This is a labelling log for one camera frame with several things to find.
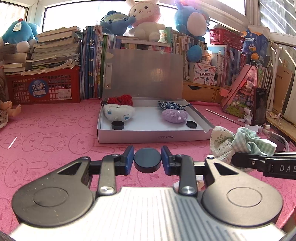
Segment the green checkered scrunchie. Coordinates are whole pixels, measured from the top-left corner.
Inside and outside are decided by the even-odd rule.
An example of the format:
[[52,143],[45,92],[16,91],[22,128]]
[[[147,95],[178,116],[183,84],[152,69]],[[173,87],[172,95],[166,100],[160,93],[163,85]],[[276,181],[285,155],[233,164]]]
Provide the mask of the green checkered scrunchie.
[[260,138],[256,132],[244,127],[233,133],[222,126],[216,126],[210,137],[211,154],[227,164],[231,163],[236,153],[272,156],[276,147],[275,143]]

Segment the black round puck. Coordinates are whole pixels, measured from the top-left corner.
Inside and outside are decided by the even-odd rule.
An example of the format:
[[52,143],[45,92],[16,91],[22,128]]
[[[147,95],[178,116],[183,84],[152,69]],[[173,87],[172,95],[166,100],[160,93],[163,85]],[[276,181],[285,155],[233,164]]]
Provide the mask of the black round puck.
[[142,173],[154,173],[161,166],[161,154],[153,148],[141,148],[134,155],[134,166]]

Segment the black phone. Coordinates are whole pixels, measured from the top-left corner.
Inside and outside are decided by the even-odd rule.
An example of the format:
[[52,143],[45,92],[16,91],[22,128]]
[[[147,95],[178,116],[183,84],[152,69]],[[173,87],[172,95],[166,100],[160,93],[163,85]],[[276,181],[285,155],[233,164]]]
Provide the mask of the black phone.
[[253,88],[252,124],[254,126],[263,125],[266,121],[266,90],[264,88]]

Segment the metal rod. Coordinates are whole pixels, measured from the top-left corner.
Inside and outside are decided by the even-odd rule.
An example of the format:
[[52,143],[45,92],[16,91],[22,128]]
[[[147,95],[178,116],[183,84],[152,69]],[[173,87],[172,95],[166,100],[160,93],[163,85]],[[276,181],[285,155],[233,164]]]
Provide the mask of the metal rod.
[[212,110],[210,110],[210,109],[206,109],[206,111],[209,112],[209,113],[212,113],[212,114],[214,114],[214,115],[216,115],[216,116],[218,116],[218,117],[220,117],[220,118],[223,118],[223,119],[225,119],[225,120],[227,120],[227,121],[230,121],[230,122],[232,122],[232,123],[234,123],[234,124],[236,124],[236,125],[239,125],[239,126],[245,127],[245,125],[244,125],[243,123],[238,122],[238,121],[235,121],[235,120],[232,120],[232,119],[230,119],[230,118],[228,118],[228,117],[226,117],[226,116],[223,116],[223,115],[221,115],[221,114],[218,114],[218,113],[216,113],[216,112],[214,112],[214,111],[212,111]]

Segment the pink cartoon bag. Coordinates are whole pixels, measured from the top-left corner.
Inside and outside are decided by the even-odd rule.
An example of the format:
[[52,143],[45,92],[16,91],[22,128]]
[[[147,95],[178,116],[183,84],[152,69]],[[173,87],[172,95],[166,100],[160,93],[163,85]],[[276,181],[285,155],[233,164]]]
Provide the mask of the pink cartoon bag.
[[257,67],[246,64],[229,89],[220,89],[222,111],[243,118],[244,108],[252,109],[252,91],[257,85]]

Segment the black puck right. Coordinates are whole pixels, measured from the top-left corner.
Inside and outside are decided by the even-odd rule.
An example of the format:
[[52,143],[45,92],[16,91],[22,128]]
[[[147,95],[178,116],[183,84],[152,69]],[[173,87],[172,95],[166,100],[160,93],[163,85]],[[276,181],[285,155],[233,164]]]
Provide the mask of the black puck right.
[[191,120],[189,120],[189,121],[186,122],[186,126],[189,127],[189,128],[192,128],[192,129],[196,129],[197,128],[197,125],[198,124],[196,122],[191,121]]

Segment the black puck left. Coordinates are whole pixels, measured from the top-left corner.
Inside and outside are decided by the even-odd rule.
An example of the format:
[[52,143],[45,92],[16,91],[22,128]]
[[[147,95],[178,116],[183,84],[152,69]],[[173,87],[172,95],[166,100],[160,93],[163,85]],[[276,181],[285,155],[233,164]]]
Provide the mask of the black puck left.
[[113,130],[123,130],[125,127],[125,123],[120,120],[115,120],[111,122],[111,128]]

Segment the white plush toy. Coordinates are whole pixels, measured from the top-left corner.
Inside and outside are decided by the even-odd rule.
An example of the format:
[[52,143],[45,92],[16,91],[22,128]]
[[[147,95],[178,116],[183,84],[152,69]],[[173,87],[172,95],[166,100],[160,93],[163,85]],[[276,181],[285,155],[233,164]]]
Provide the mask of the white plush toy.
[[135,108],[130,105],[105,104],[103,112],[109,121],[126,122],[135,115]]

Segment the purple plush toy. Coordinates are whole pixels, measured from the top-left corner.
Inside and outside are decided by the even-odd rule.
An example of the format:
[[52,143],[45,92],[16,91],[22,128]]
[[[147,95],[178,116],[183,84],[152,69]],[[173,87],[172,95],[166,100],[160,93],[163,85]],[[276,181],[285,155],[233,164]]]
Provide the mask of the purple plush toy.
[[162,112],[161,117],[170,123],[184,123],[188,118],[188,114],[184,110],[166,109]]

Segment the doll with brown hair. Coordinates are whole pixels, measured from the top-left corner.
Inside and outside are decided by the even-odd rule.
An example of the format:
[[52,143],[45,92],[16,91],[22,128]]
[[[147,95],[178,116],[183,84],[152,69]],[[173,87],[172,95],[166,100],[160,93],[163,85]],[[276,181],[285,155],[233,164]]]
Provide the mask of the doll with brown hair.
[[18,116],[22,111],[22,107],[20,104],[16,108],[13,108],[12,102],[10,100],[7,100],[5,90],[6,90],[6,82],[5,82],[4,76],[1,75],[0,128],[4,128],[7,125],[9,118],[14,118]]

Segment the red plastic basket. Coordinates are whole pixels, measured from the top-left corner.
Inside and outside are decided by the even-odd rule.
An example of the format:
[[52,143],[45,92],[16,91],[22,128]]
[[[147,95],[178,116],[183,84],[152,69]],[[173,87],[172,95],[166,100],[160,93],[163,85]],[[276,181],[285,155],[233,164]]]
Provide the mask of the red plastic basket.
[[80,68],[60,69],[35,75],[7,75],[13,104],[80,102]]

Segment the wooden drawer organizer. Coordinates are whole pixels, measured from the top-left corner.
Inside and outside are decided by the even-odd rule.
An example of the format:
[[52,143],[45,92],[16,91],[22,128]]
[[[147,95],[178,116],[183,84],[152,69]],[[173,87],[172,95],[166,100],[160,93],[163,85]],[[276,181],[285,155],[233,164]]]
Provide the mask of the wooden drawer organizer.
[[187,101],[213,102],[220,104],[223,97],[220,87],[183,81],[183,99]]

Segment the red knitted item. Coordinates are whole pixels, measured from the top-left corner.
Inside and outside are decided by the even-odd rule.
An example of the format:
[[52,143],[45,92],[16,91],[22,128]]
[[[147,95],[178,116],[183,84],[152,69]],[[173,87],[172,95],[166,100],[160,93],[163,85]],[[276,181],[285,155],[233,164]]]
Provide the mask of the red knitted item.
[[124,94],[119,97],[109,97],[107,104],[118,104],[118,105],[129,105],[133,106],[132,96],[129,94]]

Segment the blue patterned pouch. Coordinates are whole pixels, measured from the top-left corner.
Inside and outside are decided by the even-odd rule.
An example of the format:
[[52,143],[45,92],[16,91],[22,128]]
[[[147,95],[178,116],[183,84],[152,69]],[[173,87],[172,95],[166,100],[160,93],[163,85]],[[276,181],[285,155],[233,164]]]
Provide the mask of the blue patterned pouch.
[[158,101],[158,107],[160,107],[162,111],[166,109],[185,110],[184,107],[172,101]]

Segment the row of upright books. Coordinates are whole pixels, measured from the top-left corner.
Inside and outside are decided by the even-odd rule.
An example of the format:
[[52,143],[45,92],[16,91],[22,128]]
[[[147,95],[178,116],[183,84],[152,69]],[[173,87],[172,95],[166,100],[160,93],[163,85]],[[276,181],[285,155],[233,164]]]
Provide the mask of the row of upright books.
[[145,42],[106,35],[100,25],[87,26],[80,43],[80,76],[71,89],[81,99],[119,97],[182,98],[183,81],[193,54],[209,46],[165,29],[170,43]]

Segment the white colourful card box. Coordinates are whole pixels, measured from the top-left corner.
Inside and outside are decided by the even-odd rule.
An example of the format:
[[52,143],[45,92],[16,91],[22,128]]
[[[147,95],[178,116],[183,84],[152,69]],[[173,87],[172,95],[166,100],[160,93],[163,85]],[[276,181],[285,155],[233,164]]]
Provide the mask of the white colourful card box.
[[216,86],[215,74],[215,66],[203,63],[190,63],[190,81],[193,83]]

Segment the blue carton box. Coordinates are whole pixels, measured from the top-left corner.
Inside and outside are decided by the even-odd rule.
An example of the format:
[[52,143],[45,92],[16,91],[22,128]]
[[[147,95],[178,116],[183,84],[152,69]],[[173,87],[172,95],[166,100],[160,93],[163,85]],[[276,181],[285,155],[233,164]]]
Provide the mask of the blue carton box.
[[264,63],[269,45],[270,29],[268,27],[249,25],[242,32],[244,43],[242,52],[248,54],[252,60]]

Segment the red basket on books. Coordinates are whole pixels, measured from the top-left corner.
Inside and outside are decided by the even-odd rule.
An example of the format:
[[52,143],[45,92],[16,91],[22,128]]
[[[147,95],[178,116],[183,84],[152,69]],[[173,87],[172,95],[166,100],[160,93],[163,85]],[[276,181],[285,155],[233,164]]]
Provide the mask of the red basket on books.
[[227,45],[242,51],[245,39],[227,29],[215,28],[209,31],[212,45]]

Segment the white open cardboard box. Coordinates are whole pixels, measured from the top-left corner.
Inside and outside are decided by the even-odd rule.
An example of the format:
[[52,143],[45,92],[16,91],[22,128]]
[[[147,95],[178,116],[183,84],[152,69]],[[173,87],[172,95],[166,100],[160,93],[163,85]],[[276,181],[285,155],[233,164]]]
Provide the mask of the white open cardboard box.
[[[102,97],[132,96],[135,115],[123,130],[113,130],[101,110],[97,123],[98,141],[113,143],[167,143],[208,140],[214,126],[182,98],[183,58],[177,54],[130,49],[108,49],[104,60]],[[185,123],[162,119],[158,101],[184,106],[192,129]]]

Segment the stack of books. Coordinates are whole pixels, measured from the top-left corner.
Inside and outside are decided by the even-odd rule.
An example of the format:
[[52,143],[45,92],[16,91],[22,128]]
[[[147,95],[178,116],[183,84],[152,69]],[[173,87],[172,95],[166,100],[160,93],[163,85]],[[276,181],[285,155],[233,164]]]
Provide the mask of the stack of books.
[[46,31],[27,53],[18,53],[16,45],[6,43],[1,49],[4,73],[34,75],[80,64],[82,32],[76,26]]

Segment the blue doraemon plush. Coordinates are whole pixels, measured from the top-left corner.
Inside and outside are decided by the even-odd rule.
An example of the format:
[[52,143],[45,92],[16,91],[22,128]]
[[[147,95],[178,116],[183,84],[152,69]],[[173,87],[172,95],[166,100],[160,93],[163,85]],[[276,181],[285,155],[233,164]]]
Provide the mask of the blue doraemon plush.
[[38,41],[40,27],[23,19],[13,22],[1,36],[1,49],[6,43],[16,45],[18,53],[27,53]]

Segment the large blue plush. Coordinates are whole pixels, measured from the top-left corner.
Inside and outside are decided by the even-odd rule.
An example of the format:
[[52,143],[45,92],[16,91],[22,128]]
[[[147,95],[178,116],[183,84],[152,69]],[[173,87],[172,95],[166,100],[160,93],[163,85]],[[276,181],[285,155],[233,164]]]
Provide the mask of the large blue plush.
[[186,34],[195,41],[205,43],[204,35],[208,31],[210,18],[207,12],[201,8],[184,5],[181,1],[176,2],[175,24],[178,32]]

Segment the blue bear plush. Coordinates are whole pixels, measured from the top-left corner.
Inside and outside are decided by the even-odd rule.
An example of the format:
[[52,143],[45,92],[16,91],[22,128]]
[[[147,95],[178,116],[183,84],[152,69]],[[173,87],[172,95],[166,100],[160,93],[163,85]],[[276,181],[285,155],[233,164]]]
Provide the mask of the blue bear plush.
[[136,20],[135,16],[128,16],[118,11],[109,11],[101,19],[99,25],[105,34],[123,36],[127,28],[131,28]]

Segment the pink white bunny plush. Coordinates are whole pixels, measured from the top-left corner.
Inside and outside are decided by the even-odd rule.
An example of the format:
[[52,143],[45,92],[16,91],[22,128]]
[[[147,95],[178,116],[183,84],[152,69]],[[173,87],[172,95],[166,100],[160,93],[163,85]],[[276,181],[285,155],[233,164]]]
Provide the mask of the pink white bunny plush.
[[161,37],[159,31],[166,28],[165,25],[158,23],[161,17],[161,11],[158,6],[159,1],[135,2],[127,0],[125,2],[130,7],[128,16],[136,18],[136,22],[132,24],[132,28],[128,32],[129,35],[139,40],[158,42]]

